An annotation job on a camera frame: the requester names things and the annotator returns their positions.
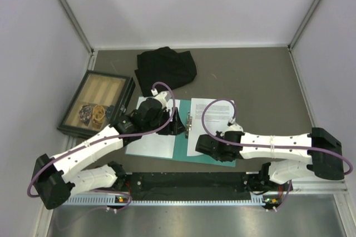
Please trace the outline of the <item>black folder clip mechanism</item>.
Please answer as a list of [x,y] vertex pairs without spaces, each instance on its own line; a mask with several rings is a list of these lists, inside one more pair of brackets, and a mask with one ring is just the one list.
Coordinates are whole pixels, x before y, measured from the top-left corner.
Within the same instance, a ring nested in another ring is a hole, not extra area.
[[189,138],[189,133],[192,129],[192,116],[190,115],[190,111],[187,112],[186,116],[186,125],[185,125],[185,139]]

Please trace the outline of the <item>teal file folder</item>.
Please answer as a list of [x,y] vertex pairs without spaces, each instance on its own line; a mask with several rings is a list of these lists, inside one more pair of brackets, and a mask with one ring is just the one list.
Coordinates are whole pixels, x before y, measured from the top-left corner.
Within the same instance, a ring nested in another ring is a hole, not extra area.
[[[208,155],[195,151],[198,137],[206,134],[201,123],[202,112],[205,107],[213,101],[213,99],[208,98],[175,100],[177,110],[175,111],[173,119],[165,128],[165,132],[179,134],[145,135],[140,140],[127,145],[125,154],[235,167],[235,160],[232,162],[220,162]],[[223,131],[226,129],[226,124],[233,114],[234,108],[232,104],[227,101],[220,101],[209,107],[205,113],[204,122],[211,133],[214,131]]]

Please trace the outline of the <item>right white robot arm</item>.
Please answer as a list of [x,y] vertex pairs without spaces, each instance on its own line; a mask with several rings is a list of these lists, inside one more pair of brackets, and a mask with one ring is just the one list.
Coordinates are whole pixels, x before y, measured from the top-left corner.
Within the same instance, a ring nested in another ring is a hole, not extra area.
[[242,181],[250,192],[282,190],[293,179],[315,176],[324,180],[344,179],[342,145],[322,128],[291,136],[256,135],[230,124],[215,136],[197,137],[195,151],[220,162],[269,158]]

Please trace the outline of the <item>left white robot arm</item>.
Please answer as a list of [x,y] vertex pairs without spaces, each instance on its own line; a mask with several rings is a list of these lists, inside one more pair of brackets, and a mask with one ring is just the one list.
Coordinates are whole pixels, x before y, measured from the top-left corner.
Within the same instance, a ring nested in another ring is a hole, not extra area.
[[176,136],[183,130],[175,100],[168,100],[163,93],[149,97],[76,147],[54,156],[39,156],[27,194],[40,198],[47,210],[53,210],[82,192],[100,188],[119,191],[126,184],[126,172],[119,163],[109,162],[90,170],[86,167],[143,136]]

